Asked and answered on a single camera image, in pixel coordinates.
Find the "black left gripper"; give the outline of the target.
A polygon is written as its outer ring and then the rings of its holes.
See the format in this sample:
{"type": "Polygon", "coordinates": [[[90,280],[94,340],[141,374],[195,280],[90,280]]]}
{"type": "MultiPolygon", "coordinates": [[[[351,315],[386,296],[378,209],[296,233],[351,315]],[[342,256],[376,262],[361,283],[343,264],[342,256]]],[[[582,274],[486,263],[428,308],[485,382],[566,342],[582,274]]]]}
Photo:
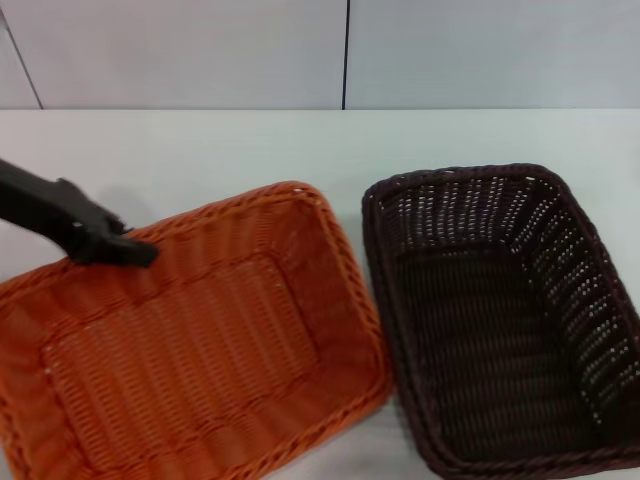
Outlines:
{"type": "Polygon", "coordinates": [[[159,250],[119,236],[123,223],[75,184],[1,162],[1,219],[41,235],[76,263],[148,268],[159,250]]]}

